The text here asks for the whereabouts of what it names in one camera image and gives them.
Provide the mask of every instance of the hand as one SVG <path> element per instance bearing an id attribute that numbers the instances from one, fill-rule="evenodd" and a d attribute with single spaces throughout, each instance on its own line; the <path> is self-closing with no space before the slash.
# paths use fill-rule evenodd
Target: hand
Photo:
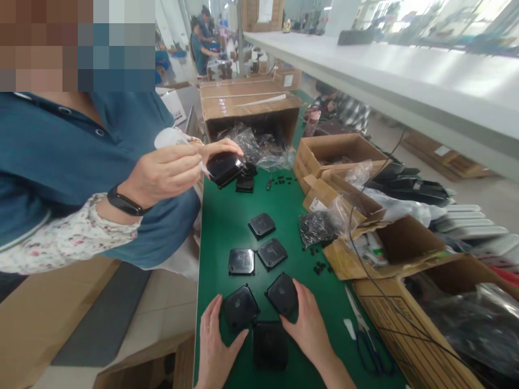
<path id="1" fill-rule="evenodd" d="M 242 149 L 240 149 L 235 142 L 231 141 L 228 138 L 219 140 L 218 142 L 209 143 L 198 149 L 198 152 L 202 156 L 202 161 L 204 162 L 204 165 L 207 165 L 207 161 L 210 160 L 213 155 L 224 151 L 230 151 L 238 154 L 240 157 L 243 157 Z"/>
<path id="2" fill-rule="evenodd" d="M 219 314 L 222 295 L 217 295 L 205 309 L 200 322 L 200 366 L 196 389 L 222 389 L 249 330 L 243 330 L 226 347 L 220 335 Z"/>
<path id="3" fill-rule="evenodd" d="M 143 208 L 175 197 L 200 179 L 202 157 L 191 145 L 164 147 L 143 155 L 117 192 Z"/>
<path id="4" fill-rule="evenodd" d="M 319 370 L 320 366 L 336 358 L 324 326 L 323 317 L 310 290 L 293 279 L 299 300 L 299 317 L 292 324 L 280 315 L 283 327 L 298 344 L 301 351 Z"/>

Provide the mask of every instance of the floral sleeve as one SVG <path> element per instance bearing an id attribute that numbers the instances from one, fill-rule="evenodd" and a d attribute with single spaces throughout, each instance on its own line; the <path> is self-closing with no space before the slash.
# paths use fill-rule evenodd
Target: floral sleeve
<path id="1" fill-rule="evenodd" d="M 45 272 L 90 259 L 134 240 L 141 222 L 121 225 L 97 214 L 96 205 L 106 195 L 93 195 L 78 212 L 48 222 L 17 246 L 0 253 L 0 271 Z"/>

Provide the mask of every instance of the white paper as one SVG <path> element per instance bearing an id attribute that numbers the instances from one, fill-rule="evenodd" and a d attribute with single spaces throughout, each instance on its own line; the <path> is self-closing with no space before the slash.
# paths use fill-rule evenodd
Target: white paper
<path id="1" fill-rule="evenodd" d="M 450 148 L 448 147 L 445 147 L 445 146 L 441 146 L 441 147 L 438 147 L 437 150 L 435 150 L 435 154 L 438 154 L 440 157 L 443 157 L 445 154 L 447 154 L 448 152 L 450 151 Z"/>
<path id="2" fill-rule="evenodd" d="M 272 20 L 274 0 L 259 0 L 258 23 L 268 23 Z"/>
<path id="3" fill-rule="evenodd" d="M 317 211 L 326 211 L 326 207 L 323 203 L 319 201 L 318 198 L 315 198 L 314 201 L 310 204 L 310 211 L 317 212 Z"/>
<path id="4" fill-rule="evenodd" d="M 187 120 L 187 116 L 184 111 L 184 107 L 178 98 L 177 91 L 173 90 L 168 94 L 161 97 L 168 111 L 171 112 L 173 118 L 175 119 L 175 125 L 182 123 Z"/>
<path id="5" fill-rule="evenodd" d="M 288 75 L 288 76 L 285 76 L 285 81 L 283 83 L 283 86 L 285 88 L 289 87 L 289 86 L 292 86 L 292 80 L 294 78 L 294 75 Z"/>

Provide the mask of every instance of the blue shirt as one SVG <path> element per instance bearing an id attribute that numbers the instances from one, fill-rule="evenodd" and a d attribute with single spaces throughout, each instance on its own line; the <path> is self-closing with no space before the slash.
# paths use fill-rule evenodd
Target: blue shirt
<path id="1" fill-rule="evenodd" d="M 195 58 L 196 71 L 200 76 L 205 76 L 207 74 L 209 56 L 202 52 L 202 47 L 203 44 L 200 38 L 198 38 L 196 34 L 191 33 L 191 49 L 193 50 L 193 56 Z"/>
<path id="2" fill-rule="evenodd" d="M 174 124 L 155 92 L 89 93 L 100 128 L 77 111 L 24 93 L 0 93 L 0 251 L 34 232 L 48 215 L 77 212 L 94 193 L 126 180 L 156 135 Z M 138 237 L 104 254 L 156 266 L 184 242 L 200 209 L 193 188 L 155 205 Z"/>

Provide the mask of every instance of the black plastic part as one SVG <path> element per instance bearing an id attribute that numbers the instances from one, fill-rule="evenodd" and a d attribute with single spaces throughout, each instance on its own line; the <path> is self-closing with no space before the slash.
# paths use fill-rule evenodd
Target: black plastic part
<path id="1" fill-rule="evenodd" d="M 269 215 L 262 213 L 249 222 L 249 228 L 256 239 L 260 240 L 271 232 L 276 231 L 276 224 Z"/>
<path id="2" fill-rule="evenodd" d="M 227 296 L 224 312 L 229 330 L 234 333 L 240 332 L 260 314 L 260 307 L 248 284 Z"/>
<path id="3" fill-rule="evenodd" d="M 287 333 L 279 321 L 259 321 L 252 329 L 252 360 L 258 369 L 285 370 L 288 366 Z"/>
<path id="4" fill-rule="evenodd" d="M 265 265 L 267 271 L 271 271 L 281 261 L 288 258 L 287 251 L 276 238 L 263 244 L 258 249 L 258 256 L 261 262 L 263 262 L 263 265 Z"/>
<path id="5" fill-rule="evenodd" d="M 251 249 L 232 249 L 229 253 L 229 275 L 253 276 L 255 256 Z"/>
<path id="6" fill-rule="evenodd" d="M 254 179 L 251 177 L 238 177 L 236 180 L 236 192 L 253 193 Z"/>
<path id="7" fill-rule="evenodd" d="M 297 291 L 292 279 L 282 272 L 269 286 L 265 296 L 270 301 L 277 313 L 286 318 L 297 307 Z"/>
<path id="8" fill-rule="evenodd" d="M 245 162 L 233 152 L 221 152 L 207 162 L 211 180 L 221 189 L 229 185 L 245 168 Z"/>

